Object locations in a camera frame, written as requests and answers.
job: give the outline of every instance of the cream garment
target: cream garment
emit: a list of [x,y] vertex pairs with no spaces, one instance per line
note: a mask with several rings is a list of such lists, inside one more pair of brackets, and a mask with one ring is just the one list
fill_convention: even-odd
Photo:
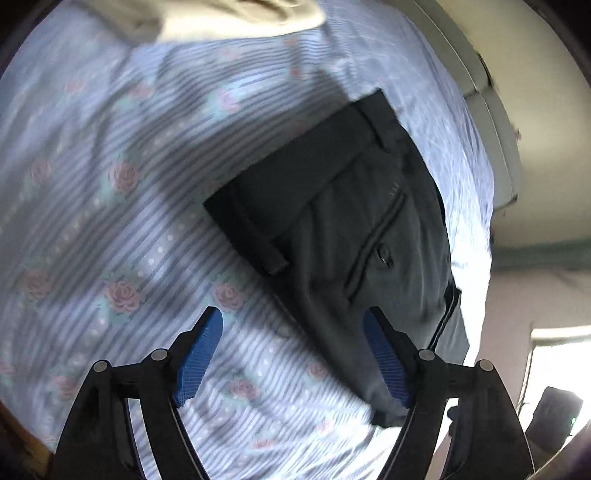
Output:
[[137,42],[275,37],[322,25],[315,0],[80,0]]

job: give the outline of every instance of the silver screw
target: silver screw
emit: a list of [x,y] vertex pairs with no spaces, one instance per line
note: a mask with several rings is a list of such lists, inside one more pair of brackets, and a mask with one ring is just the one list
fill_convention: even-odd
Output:
[[159,348],[158,350],[154,350],[150,356],[152,357],[152,360],[160,362],[161,360],[164,360],[167,355],[168,352],[164,348]]
[[492,363],[490,363],[488,360],[480,360],[478,362],[478,365],[480,366],[480,368],[482,368],[485,372],[492,372],[492,369],[494,369],[494,365]]
[[435,358],[435,354],[431,351],[431,350],[421,350],[418,353],[418,357],[421,360],[425,360],[426,362],[430,362],[431,360],[433,360]]
[[105,362],[104,360],[99,360],[92,366],[92,369],[100,374],[101,372],[107,370],[107,362]]

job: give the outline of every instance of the black button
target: black button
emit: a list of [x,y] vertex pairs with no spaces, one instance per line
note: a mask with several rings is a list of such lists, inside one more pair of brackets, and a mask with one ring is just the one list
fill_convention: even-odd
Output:
[[384,242],[381,242],[378,245],[377,251],[379,259],[384,262],[388,268],[392,268],[394,266],[394,260],[392,260],[392,254],[390,253],[388,245],[386,245]]

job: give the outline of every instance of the pink wall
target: pink wall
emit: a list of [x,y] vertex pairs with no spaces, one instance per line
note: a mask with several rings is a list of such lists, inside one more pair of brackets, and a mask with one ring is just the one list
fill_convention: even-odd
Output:
[[[496,366],[511,399],[519,400],[533,328],[591,325],[591,273],[493,273],[478,358]],[[427,480],[439,479],[449,441],[433,456]]]

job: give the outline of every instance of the beige wall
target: beige wall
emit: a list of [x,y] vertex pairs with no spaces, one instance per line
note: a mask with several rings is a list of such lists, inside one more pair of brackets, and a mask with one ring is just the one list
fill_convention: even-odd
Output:
[[[533,328],[591,325],[591,273],[495,273],[486,299],[478,358],[495,364],[514,404],[519,400]],[[447,448],[436,452],[428,480],[439,478]]]
[[481,53],[522,133],[524,185],[493,221],[500,247],[591,236],[591,88],[522,0],[439,0]]

